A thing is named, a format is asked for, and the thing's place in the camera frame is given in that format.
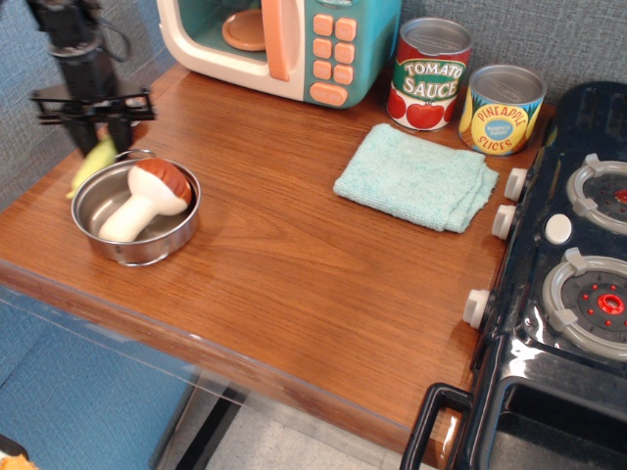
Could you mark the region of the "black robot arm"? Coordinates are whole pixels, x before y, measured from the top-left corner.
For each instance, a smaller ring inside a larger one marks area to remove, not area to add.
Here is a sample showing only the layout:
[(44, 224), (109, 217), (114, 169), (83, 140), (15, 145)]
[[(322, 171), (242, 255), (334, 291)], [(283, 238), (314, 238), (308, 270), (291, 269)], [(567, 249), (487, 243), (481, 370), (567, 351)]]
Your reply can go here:
[(150, 88), (117, 75), (114, 63), (124, 62), (130, 54), (128, 38), (121, 36), (121, 55), (110, 50), (104, 30), (118, 30), (100, 17), (97, 1), (29, 1), (27, 5), (48, 37), (48, 54), (63, 78), (61, 84), (31, 93), (39, 122), (62, 126), (84, 155), (99, 142), (97, 125), (102, 123), (115, 149), (128, 151), (133, 125), (156, 118)]

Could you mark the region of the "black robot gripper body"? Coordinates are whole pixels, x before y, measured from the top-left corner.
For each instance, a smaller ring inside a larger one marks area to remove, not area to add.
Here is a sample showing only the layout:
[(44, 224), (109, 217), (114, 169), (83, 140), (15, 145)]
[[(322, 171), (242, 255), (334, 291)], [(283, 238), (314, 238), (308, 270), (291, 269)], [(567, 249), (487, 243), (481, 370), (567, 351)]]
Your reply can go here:
[(63, 82), (30, 94), (43, 122), (82, 118), (94, 122), (126, 118), (136, 122), (156, 117), (150, 88), (118, 78), (116, 58), (103, 44), (51, 46), (49, 54), (57, 63)]

